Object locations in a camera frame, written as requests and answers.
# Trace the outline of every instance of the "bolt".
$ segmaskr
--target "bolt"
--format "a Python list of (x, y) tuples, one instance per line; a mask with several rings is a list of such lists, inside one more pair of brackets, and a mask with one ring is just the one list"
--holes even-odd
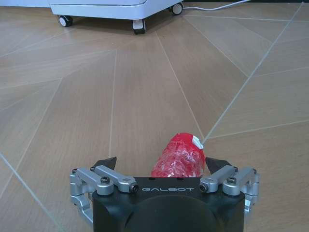
[(101, 183), (108, 184), (110, 182), (110, 178), (108, 176), (104, 176), (101, 178)]
[(201, 192), (207, 192), (208, 191), (208, 186), (207, 185), (199, 185), (199, 190)]
[(227, 179), (227, 182), (230, 183), (230, 184), (236, 184), (236, 178), (235, 177), (229, 177)]
[(139, 190), (139, 186), (138, 185), (132, 185), (130, 186), (130, 192), (135, 193)]

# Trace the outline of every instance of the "clear plastic wrapping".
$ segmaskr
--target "clear plastic wrapping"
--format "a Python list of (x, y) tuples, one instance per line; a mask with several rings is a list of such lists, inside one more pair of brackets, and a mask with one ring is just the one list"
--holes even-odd
[(200, 177), (205, 167), (203, 146), (189, 133), (176, 134), (163, 150), (151, 177)]

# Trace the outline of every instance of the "wooden floor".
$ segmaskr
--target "wooden floor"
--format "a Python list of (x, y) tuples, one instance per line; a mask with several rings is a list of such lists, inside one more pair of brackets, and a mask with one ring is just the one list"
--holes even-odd
[[(222, 3), (187, 3), (215, 7)], [(69, 173), (149, 175), (177, 132), (261, 174), (247, 232), (309, 231), (309, 5), (247, 3), (131, 22), (0, 7), (0, 231), (90, 232)]]

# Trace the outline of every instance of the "robotic hand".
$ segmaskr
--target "robotic hand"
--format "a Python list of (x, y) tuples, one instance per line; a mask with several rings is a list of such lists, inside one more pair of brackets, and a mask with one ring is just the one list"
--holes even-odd
[(100, 160), (72, 170), (71, 201), (94, 232), (243, 232), (259, 174), (225, 160), (206, 164), (207, 177), (154, 178), (114, 171), (116, 157)]

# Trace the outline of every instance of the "silver metal linkage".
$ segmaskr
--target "silver metal linkage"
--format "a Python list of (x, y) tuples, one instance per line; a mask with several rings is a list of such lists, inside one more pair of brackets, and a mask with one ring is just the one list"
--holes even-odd
[(205, 193), (216, 192), (218, 190), (218, 186), (234, 174), (235, 168), (233, 166), (226, 165), (212, 175), (201, 178), (199, 188)]
[(258, 201), (260, 174), (255, 169), (246, 167), (240, 171), (233, 166), (226, 165), (210, 176), (200, 179), (200, 190), (204, 193), (216, 192), (223, 184), (223, 192), (230, 196), (245, 194), (245, 215)]
[(139, 190), (135, 178), (131, 176), (122, 175), (103, 165), (95, 167), (94, 172), (100, 176), (108, 176), (121, 192), (133, 193)]
[(248, 214), (258, 201), (259, 182), (260, 174), (255, 169), (246, 167), (223, 182), (223, 192), (231, 196), (237, 196), (243, 192), (245, 194), (245, 214)]
[(89, 200), (92, 194), (97, 191), (98, 195), (107, 196), (113, 193), (114, 185), (118, 186), (121, 192), (136, 192), (139, 189), (135, 179), (131, 176), (124, 176), (103, 165), (73, 169), (70, 174), (71, 201), (78, 206), (78, 211), (87, 223), (93, 226), (93, 215)]

